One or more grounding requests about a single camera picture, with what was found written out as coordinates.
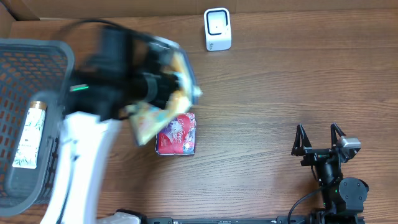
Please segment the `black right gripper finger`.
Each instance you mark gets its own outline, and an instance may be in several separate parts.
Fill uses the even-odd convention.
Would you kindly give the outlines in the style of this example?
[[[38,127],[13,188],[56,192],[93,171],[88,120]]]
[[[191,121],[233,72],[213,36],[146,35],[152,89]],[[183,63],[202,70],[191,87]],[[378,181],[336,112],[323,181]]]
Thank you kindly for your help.
[[[297,125],[297,130],[295,134],[295,141],[293,145],[293,150],[309,150],[312,149],[312,145],[307,137],[307,134],[302,126],[302,124]]]
[[[332,123],[330,126],[331,130],[331,146],[335,147],[338,142],[338,137],[345,136],[345,133],[340,129],[336,123]]]

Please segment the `yellow snack bag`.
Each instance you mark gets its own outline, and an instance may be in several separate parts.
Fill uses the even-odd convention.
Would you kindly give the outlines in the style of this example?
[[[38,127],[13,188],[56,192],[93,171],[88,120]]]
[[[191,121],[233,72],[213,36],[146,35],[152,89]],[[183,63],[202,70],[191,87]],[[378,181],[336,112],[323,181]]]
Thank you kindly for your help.
[[[132,133],[139,146],[147,144],[177,115],[186,113],[202,95],[184,50],[174,53],[172,62],[165,71],[166,74],[177,76],[180,88],[171,94],[164,110],[146,102],[126,107]]]

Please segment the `red purple pad pack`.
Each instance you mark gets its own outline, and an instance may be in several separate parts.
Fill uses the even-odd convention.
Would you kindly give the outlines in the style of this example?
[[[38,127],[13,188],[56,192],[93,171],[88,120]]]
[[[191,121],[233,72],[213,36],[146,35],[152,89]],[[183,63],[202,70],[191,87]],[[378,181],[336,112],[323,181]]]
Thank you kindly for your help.
[[[196,129],[194,113],[179,114],[156,135],[155,152],[161,156],[194,155]]]

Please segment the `white bamboo print tube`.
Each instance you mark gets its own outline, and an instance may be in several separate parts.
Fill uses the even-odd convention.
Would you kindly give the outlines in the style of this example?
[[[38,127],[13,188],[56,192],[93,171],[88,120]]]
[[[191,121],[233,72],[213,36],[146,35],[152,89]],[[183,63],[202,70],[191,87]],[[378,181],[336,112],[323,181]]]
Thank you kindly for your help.
[[[31,101],[12,166],[36,169],[47,104]]]

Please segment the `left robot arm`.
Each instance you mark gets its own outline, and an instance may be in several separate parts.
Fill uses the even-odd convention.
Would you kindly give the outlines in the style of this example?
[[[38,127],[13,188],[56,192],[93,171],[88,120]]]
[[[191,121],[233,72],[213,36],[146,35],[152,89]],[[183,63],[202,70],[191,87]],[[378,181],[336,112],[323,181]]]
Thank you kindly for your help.
[[[96,223],[108,156],[125,119],[169,122],[198,94],[175,42],[104,22],[97,52],[62,87],[58,164],[43,223]]]

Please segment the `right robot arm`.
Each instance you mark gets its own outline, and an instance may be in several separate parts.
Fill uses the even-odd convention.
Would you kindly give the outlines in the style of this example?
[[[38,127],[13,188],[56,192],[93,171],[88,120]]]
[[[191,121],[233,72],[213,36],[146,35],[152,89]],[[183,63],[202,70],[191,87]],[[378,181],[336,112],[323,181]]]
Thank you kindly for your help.
[[[314,149],[301,124],[297,125],[291,155],[301,157],[302,166],[309,166],[319,188],[296,201],[287,215],[292,223],[295,208],[306,199],[321,193],[323,208],[313,210],[302,223],[364,223],[358,215],[364,210],[369,185],[354,177],[344,177],[341,165],[353,159],[361,149],[356,137],[347,136],[336,123],[330,126],[331,147]]]

